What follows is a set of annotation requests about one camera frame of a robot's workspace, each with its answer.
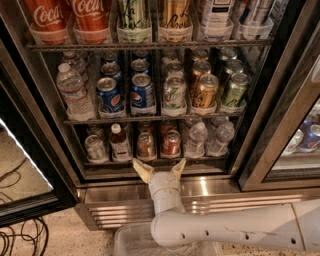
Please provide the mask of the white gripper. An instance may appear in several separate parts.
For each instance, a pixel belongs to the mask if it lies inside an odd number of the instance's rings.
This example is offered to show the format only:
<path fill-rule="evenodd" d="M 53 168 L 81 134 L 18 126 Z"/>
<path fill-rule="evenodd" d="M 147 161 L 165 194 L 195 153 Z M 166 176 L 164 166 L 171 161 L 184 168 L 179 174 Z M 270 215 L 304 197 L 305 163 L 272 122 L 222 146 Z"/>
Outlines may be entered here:
<path fill-rule="evenodd" d="M 165 211 L 185 213 L 180 194 L 180 178 L 185 168 L 185 158 L 173 166 L 171 172 L 157 172 L 155 174 L 152 166 L 139 159 L 133 158 L 132 164 L 143 182 L 149 184 L 156 215 Z"/>

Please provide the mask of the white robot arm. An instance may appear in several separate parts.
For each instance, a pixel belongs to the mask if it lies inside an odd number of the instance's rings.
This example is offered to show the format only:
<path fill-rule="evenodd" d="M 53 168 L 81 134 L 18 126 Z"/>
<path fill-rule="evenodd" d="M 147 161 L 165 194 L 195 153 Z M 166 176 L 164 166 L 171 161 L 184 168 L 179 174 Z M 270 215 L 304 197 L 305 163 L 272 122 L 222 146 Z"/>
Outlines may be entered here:
<path fill-rule="evenodd" d="M 308 252 L 320 250 L 319 200 L 208 215 L 189 214 L 180 192 L 185 160 L 165 172 L 156 172 L 138 159 L 133 159 L 132 164 L 148 185 L 153 200 L 152 238 L 169 251 L 183 252 L 202 241 Z"/>

